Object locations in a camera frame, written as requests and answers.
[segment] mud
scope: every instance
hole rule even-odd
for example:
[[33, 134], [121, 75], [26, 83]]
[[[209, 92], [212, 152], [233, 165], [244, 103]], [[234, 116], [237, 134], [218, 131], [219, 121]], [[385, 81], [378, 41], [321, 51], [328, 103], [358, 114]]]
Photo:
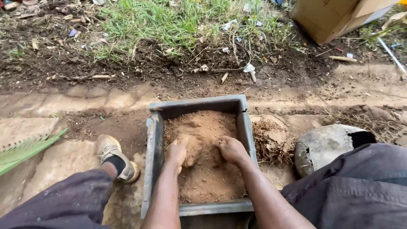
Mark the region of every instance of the mud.
[[196, 163], [183, 167], [178, 176], [180, 203], [209, 203], [246, 194], [239, 169], [226, 162], [216, 146], [220, 136], [237, 136], [235, 122], [234, 115], [215, 111], [199, 111], [165, 122], [166, 145], [180, 134], [188, 134], [194, 137], [188, 149], [197, 151], [189, 152], [193, 159], [188, 165], [194, 160]]

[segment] cardboard box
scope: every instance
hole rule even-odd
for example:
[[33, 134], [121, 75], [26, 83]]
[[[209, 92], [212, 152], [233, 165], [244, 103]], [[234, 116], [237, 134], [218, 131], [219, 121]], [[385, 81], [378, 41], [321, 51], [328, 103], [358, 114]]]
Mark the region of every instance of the cardboard box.
[[290, 17], [323, 45], [381, 18], [400, 0], [297, 0]]

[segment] gray metal box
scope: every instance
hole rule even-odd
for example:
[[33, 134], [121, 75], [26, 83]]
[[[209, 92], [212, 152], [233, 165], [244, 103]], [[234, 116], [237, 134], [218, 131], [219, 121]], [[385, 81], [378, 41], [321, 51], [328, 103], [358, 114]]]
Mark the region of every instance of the gray metal box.
[[[236, 115], [238, 139], [244, 145], [247, 153], [257, 164], [256, 148], [254, 146], [252, 126], [246, 113], [245, 95], [228, 95], [202, 99], [187, 99], [151, 103], [149, 107], [151, 118], [147, 119], [147, 154], [144, 176], [143, 203], [141, 218], [144, 219], [151, 202], [155, 183], [164, 164], [164, 120], [174, 119], [181, 115], [200, 110], [213, 110]], [[180, 216], [195, 216], [216, 213], [253, 211], [250, 199], [218, 201], [212, 203], [180, 204]]]

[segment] green palm frond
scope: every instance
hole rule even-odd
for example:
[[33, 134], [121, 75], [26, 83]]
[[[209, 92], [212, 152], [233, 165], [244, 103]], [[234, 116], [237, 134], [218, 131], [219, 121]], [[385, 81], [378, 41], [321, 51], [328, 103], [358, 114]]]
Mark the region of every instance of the green palm frond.
[[19, 141], [0, 151], [0, 176], [8, 172], [15, 166], [24, 162], [28, 158], [41, 152], [43, 149], [56, 142], [67, 128], [59, 132], [56, 136], [48, 139], [49, 133], [43, 137], [33, 137], [31, 139]]

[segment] dark pants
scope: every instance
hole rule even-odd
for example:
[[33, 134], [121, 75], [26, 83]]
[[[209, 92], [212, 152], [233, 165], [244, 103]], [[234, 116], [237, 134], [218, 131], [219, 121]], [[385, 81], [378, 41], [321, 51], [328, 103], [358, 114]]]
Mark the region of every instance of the dark pants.
[[[407, 150], [367, 144], [291, 185], [282, 194], [317, 228], [405, 228]], [[100, 226], [112, 181], [103, 170], [74, 174], [0, 218], [14, 227]]]

